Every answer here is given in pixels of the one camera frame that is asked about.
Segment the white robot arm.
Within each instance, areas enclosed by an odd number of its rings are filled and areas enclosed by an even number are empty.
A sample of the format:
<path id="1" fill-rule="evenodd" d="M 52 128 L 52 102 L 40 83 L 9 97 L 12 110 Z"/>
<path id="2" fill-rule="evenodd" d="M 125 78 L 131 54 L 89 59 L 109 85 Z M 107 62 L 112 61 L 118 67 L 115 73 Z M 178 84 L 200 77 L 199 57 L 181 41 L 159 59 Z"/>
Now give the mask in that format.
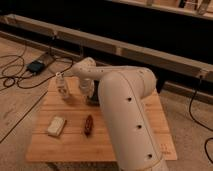
<path id="1" fill-rule="evenodd" d="M 136 66 L 98 66 L 88 57 L 72 67 L 84 94 L 98 81 L 98 100 L 122 171 L 169 171 L 142 99 L 156 87 L 153 72 Z"/>

